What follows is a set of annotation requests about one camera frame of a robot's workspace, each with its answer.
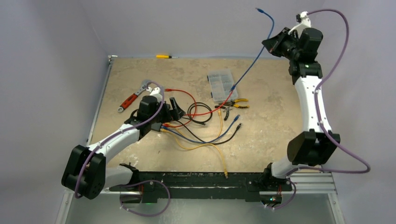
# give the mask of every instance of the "metal frame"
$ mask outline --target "metal frame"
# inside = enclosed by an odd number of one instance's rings
[[[105,82],[103,84],[102,92],[100,95],[98,107],[96,109],[95,115],[93,117],[91,130],[89,132],[87,146],[90,144],[92,139],[93,130],[98,118],[98,113],[102,105],[103,96],[105,94],[107,82],[110,76],[113,63],[117,56],[109,56],[109,67],[107,69],[107,74]],[[329,204],[333,212],[334,220],[336,224],[345,224],[344,217],[339,207],[339,201],[337,197],[337,191],[334,184],[334,179],[331,173],[294,173],[291,175],[291,180],[296,184],[297,194],[328,194]],[[292,194],[293,191],[284,191],[283,194]],[[104,189],[101,194],[123,194],[123,195],[138,195],[137,191],[109,191],[109,189]],[[276,194],[276,192],[265,191],[260,192],[260,195],[271,195]],[[64,224],[69,213],[70,204],[73,199],[74,192],[66,189],[59,213],[56,219],[56,224]]]

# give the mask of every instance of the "wire cutters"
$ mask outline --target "wire cutters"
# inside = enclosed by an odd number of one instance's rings
[[[122,104],[121,106],[118,108],[118,112],[121,113],[123,112],[125,109],[127,109],[129,107],[129,105],[131,105],[136,98],[143,92],[146,90],[147,88],[147,83],[150,82],[151,80],[149,79],[145,79],[143,80],[143,82],[140,85],[140,88],[137,92],[135,92],[134,94],[132,94],[130,97],[128,97]]]
[[[248,102],[248,101],[249,101],[248,99],[231,100],[231,102],[226,102],[224,104],[224,106],[233,106],[233,107],[240,108],[240,109],[246,109],[246,108],[249,108],[250,106],[249,105],[241,106],[241,105],[238,105],[236,103],[238,103],[238,102]]]

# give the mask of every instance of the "beige tabletop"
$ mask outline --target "beige tabletop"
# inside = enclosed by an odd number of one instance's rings
[[[151,79],[165,88],[188,91],[197,101],[213,108],[216,104],[206,78],[208,71],[230,69],[236,81],[251,63],[252,59],[117,58],[106,86],[92,143],[118,129],[138,108],[141,97],[148,92],[142,93],[123,113],[117,112],[120,104],[138,90],[142,80]],[[240,114],[223,140],[232,135],[238,123],[242,123],[242,128],[231,141],[219,145],[229,172],[262,172],[268,163],[286,155],[288,142],[301,132],[299,100],[288,67],[286,60],[258,60],[237,86],[239,98],[249,99],[250,108],[232,109],[229,119],[223,122],[225,131],[234,117]],[[193,103],[188,95],[181,92],[166,92],[165,100],[169,101],[169,97],[175,97],[184,110]],[[202,107],[198,109],[198,112],[206,111]],[[188,127],[200,138],[212,140],[219,133],[219,116],[215,112],[206,126],[190,123]],[[193,139],[184,129],[180,131]],[[186,147],[195,146],[185,140],[180,141]],[[214,147],[186,151],[170,134],[154,131],[124,149],[108,166],[129,162],[142,171],[223,171],[221,157]]]

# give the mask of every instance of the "yellow-handled pliers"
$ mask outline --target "yellow-handled pliers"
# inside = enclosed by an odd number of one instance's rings
[[[246,108],[249,108],[249,105],[241,106],[241,105],[238,105],[236,103],[238,103],[238,102],[248,102],[248,101],[249,101],[248,99],[231,100],[231,102],[226,102],[224,104],[224,106],[233,106],[233,107],[240,108],[240,109],[246,109]]]

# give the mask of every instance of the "white wall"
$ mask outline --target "white wall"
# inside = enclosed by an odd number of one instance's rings
[[[333,77],[324,85],[326,113],[341,143],[366,159],[364,175],[334,174],[341,208],[349,224],[390,224],[396,218],[396,16],[394,1],[327,0],[324,8],[342,11],[350,23],[349,45]],[[319,62],[327,74],[345,39],[337,14],[319,13]],[[364,169],[337,150],[327,167]]]
[[[78,0],[0,3],[1,223],[54,223],[106,73]]]
[[[295,24],[295,15],[325,0],[81,0],[109,54],[119,56],[249,56],[267,38]],[[263,56],[270,57],[268,52]]]

